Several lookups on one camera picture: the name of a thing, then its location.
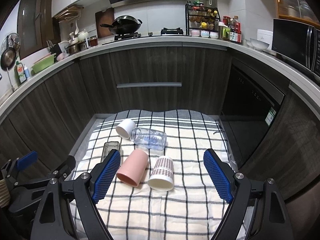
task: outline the blue gripper pad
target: blue gripper pad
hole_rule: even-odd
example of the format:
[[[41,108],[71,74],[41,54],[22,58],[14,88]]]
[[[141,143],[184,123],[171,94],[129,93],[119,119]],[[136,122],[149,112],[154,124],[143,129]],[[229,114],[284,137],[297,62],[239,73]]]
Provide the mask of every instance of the blue gripper pad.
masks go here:
[[[104,199],[106,193],[111,185],[111,182],[120,166],[121,156],[118,151],[115,151],[110,158],[108,164],[101,172],[100,176],[95,182],[94,193],[92,195],[92,202],[97,204],[99,200]]]
[[[208,150],[204,152],[203,162],[219,197],[230,204],[233,199],[230,192],[230,182]]]
[[[31,164],[35,163],[38,159],[38,153],[33,151],[26,156],[23,156],[21,159],[17,161],[17,170],[21,171],[25,168],[29,167]]]

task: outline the frying pan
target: frying pan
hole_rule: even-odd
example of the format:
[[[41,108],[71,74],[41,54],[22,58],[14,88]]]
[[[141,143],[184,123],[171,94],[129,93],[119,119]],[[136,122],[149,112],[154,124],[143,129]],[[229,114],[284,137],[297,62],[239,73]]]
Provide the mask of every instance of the frying pan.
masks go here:
[[[6,38],[7,48],[1,55],[0,65],[2,70],[8,71],[15,64],[15,60],[17,57],[16,50],[14,48],[9,47],[9,35]]]
[[[110,32],[116,35],[135,33],[141,26],[142,21],[136,20],[134,17],[129,15],[123,15],[115,19],[110,24],[100,24],[101,27],[109,28]]]

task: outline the checkered paper cup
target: checkered paper cup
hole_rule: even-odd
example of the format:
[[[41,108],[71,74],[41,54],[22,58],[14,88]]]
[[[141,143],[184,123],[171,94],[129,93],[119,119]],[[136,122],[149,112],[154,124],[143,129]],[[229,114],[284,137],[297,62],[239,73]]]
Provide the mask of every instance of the checkered paper cup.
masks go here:
[[[148,180],[149,187],[155,190],[168,191],[173,189],[173,160],[168,156],[158,158]]]

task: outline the dishwasher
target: dishwasher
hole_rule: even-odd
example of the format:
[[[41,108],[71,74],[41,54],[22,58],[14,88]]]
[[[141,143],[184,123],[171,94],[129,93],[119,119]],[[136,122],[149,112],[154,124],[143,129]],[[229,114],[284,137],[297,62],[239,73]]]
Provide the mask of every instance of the dishwasher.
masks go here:
[[[284,94],[262,75],[232,61],[220,120],[238,168],[265,137],[283,99]]]

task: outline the pink cup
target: pink cup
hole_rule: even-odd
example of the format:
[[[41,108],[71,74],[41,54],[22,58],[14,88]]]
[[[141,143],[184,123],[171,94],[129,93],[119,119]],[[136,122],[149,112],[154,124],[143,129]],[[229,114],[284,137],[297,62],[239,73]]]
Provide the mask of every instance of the pink cup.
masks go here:
[[[148,154],[135,149],[117,171],[117,178],[123,183],[137,187],[148,165]]]

